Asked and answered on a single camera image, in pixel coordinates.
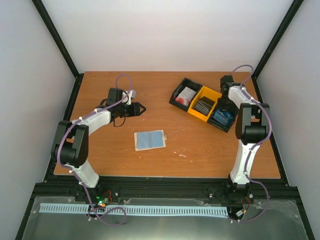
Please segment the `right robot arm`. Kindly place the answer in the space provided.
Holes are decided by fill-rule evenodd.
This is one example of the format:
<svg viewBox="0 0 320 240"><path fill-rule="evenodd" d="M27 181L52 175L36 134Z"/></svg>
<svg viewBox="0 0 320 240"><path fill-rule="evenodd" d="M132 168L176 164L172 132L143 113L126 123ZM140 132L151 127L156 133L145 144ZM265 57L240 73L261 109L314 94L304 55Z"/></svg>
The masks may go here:
<svg viewBox="0 0 320 240"><path fill-rule="evenodd" d="M270 107L251 96L243 84L234 82L232 75L220 79L220 92L223 100L238 108L235 124L238 150L225 190L225 200L237 203L248 196L255 155L271 135Z"/></svg>

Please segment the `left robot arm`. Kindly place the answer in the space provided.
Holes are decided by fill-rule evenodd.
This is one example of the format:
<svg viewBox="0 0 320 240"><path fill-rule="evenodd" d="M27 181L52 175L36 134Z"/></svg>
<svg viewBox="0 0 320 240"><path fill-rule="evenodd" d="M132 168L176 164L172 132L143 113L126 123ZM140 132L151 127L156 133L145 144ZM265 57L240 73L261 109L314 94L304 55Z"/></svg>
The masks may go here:
<svg viewBox="0 0 320 240"><path fill-rule="evenodd" d="M89 114L73 121L62 120L58 123L51 157L62 167L74 174L80 185L87 187L86 195L92 201L103 198L104 188L98 185L99 175L89 163L89 136L116 118L140 116L146 111L139 102L133 102L136 92L120 88L110 88L107 98L103 99Z"/></svg>

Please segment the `beige card holder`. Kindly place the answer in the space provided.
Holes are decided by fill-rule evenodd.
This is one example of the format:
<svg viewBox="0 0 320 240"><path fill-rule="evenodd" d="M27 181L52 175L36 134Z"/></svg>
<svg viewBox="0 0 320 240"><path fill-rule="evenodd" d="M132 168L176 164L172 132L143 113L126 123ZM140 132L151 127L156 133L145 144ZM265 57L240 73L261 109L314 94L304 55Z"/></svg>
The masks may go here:
<svg viewBox="0 0 320 240"><path fill-rule="evenodd" d="M136 151L145 151L166 147L167 136L163 130L140 131L134 133Z"/></svg>

